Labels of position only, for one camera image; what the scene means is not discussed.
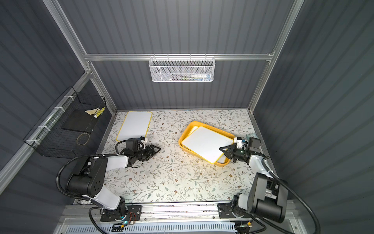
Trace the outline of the yellow plastic storage box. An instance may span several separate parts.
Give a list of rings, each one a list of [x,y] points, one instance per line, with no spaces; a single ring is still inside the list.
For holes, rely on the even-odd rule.
[[[179,138],[178,144],[183,151],[206,162],[224,167],[230,163],[219,150],[220,147],[233,143],[235,136],[216,127],[193,121]]]

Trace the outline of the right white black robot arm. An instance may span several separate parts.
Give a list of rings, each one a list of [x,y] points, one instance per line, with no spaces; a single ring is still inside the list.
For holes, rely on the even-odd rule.
[[[255,137],[249,140],[236,138],[232,145],[220,148],[233,162],[241,161],[256,173],[248,195],[237,193],[231,202],[217,205],[221,219],[249,218],[261,226],[255,233],[264,232],[268,226],[284,234],[288,230],[278,226],[285,220],[288,196],[293,195],[310,214],[316,234],[321,232],[319,220],[309,205],[280,179],[268,164],[268,157],[260,150],[261,140]]]

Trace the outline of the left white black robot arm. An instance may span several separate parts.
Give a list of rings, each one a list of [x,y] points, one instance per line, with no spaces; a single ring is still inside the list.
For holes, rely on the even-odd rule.
[[[56,175],[56,187],[63,195],[95,204],[98,208],[118,216],[128,213],[125,199],[104,185],[105,174],[114,169],[132,168],[135,162],[149,161],[161,148],[147,144],[146,137],[129,138],[115,145],[114,154],[81,155],[65,162]],[[76,162],[65,187],[61,175],[65,168]]]

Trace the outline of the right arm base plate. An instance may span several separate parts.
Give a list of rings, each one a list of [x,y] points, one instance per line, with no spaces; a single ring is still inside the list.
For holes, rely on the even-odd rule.
[[[225,218],[251,218],[250,214],[246,213],[242,208],[233,208],[232,202],[218,203],[217,208],[219,217]]]

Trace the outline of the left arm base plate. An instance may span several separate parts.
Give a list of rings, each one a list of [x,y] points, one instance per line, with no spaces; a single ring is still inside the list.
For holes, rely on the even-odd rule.
[[[127,221],[127,222],[135,222],[140,220],[142,212],[142,206],[141,205],[130,205],[126,206],[124,211],[119,210],[106,210],[104,209],[103,212],[101,212],[101,222],[120,222],[121,220]]]

